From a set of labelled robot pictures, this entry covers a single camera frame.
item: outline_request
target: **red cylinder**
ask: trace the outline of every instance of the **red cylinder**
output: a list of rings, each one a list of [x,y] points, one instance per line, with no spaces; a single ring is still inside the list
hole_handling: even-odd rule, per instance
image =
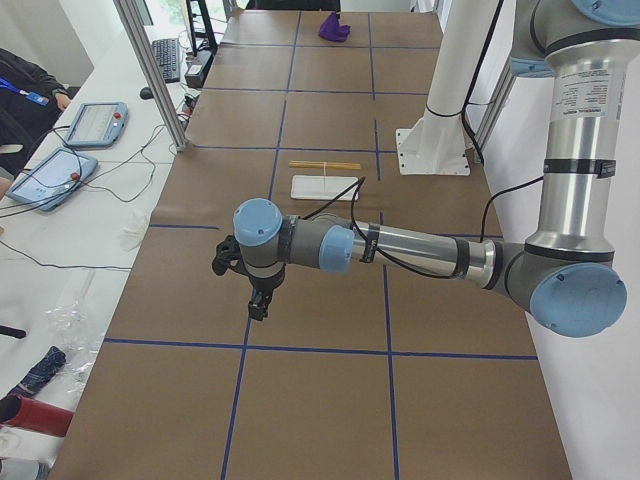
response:
[[[20,395],[0,400],[0,424],[64,437],[73,412]]]

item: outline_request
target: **white table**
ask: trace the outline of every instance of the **white table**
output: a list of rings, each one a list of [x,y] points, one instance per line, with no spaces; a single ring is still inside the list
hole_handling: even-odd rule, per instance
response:
[[[148,31],[148,34],[152,39],[170,36],[154,30]],[[129,39],[123,32],[60,117],[57,125],[69,125],[83,102],[122,101],[127,104],[129,121],[121,138],[107,150],[89,152],[99,161],[96,174],[110,170],[129,158],[148,141],[154,127],[163,123],[155,102],[139,97],[140,89],[146,84]],[[174,104],[179,106],[187,87],[177,83],[168,87]],[[37,165],[60,145],[60,139],[50,134],[28,167]],[[156,140],[145,149],[145,154],[156,165],[156,170],[151,184],[134,201],[123,203],[109,192],[82,188],[52,212],[35,210],[0,218],[0,226],[5,229],[0,239],[43,263],[130,268],[138,248],[123,246],[124,231],[137,224],[141,238],[146,228],[141,219],[148,219],[155,207],[175,155],[166,129],[162,129]],[[110,188],[128,199],[142,190],[151,171],[152,165],[138,155],[93,184]],[[5,209],[14,205],[17,203],[3,199],[0,202],[0,217],[24,208]],[[58,343],[59,336],[49,329],[45,312],[72,305],[82,295],[81,290],[86,290],[80,302],[85,319],[84,336],[95,350],[111,320],[128,276],[128,271],[43,268],[2,245],[0,269],[0,324],[28,332],[23,340],[0,336],[2,395],[23,378],[50,346]],[[69,361],[81,365],[94,357],[95,352],[84,352]],[[75,409],[81,391],[69,391],[76,388],[77,384],[69,373],[72,369],[68,367],[38,395],[39,400]],[[47,435],[0,429],[0,457],[52,461],[61,443],[62,439]]]

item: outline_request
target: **computer mouse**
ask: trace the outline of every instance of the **computer mouse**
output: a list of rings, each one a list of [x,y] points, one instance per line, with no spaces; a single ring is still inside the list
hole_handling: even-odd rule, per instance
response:
[[[140,98],[143,100],[149,100],[150,98],[153,98],[153,92],[149,87],[144,87],[140,90]]]

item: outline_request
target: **purple cloth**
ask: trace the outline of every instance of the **purple cloth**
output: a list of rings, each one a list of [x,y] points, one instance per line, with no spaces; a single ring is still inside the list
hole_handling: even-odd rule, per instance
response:
[[[340,17],[336,12],[331,12],[327,19],[320,25],[318,35],[332,42],[344,42],[351,33],[349,25],[340,25]]]

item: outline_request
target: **table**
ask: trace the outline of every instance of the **table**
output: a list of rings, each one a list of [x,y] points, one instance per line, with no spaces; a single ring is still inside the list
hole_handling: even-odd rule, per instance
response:
[[[150,29],[148,33],[151,38],[164,36],[157,29]],[[142,71],[123,33],[57,122],[58,126],[69,125],[83,102],[118,100],[127,104],[129,121],[118,142],[110,149],[89,152],[99,160],[96,174],[111,170],[129,158],[147,142],[154,127],[163,123],[155,103],[140,99],[139,92],[144,85],[146,81]],[[171,85],[170,92],[178,105],[184,97],[184,87]],[[37,165],[59,145],[60,139],[50,134],[27,166]],[[124,230],[137,227],[139,236],[144,234],[145,221],[148,222],[158,200],[175,154],[166,130],[159,132],[145,149],[145,154],[155,164],[155,173],[148,188],[135,200],[122,203],[106,191],[83,188],[53,212],[31,211],[0,218],[0,225],[6,230],[0,239],[46,263],[130,268],[138,248],[133,248],[135,241],[133,244],[131,239],[127,241]],[[144,158],[137,156],[93,184],[110,188],[128,200],[147,184],[153,168]],[[16,205],[8,198],[3,199],[0,217],[24,209],[14,208]],[[10,390],[51,345],[59,344],[60,337],[49,330],[45,314],[56,307],[81,301],[88,346],[93,345],[93,350],[97,350],[122,293],[128,270],[42,268],[2,245],[0,261],[0,321],[28,331],[23,340],[0,337],[1,391]],[[85,288],[86,295],[79,299]],[[69,361],[80,367],[87,360],[93,361],[93,357],[94,354],[85,352]],[[63,374],[55,378],[38,395],[38,399],[73,410],[80,393],[79,385],[72,376]],[[2,439],[8,443],[6,448],[3,448]],[[61,440],[44,435],[3,429],[0,433],[0,455],[52,461],[61,443]]]
[[[292,159],[362,163],[362,220],[477,235],[481,168],[403,178],[394,153],[395,128],[424,109],[437,18],[345,13],[344,45],[315,35],[323,18],[230,22],[53,480],[570,478],[508,300],[377,265],[290,267],[257,323],[246,279],[212,274],[241,201],[318,206],[289,198],[308,173]],[[488,232],[500,235],[495,215]]]

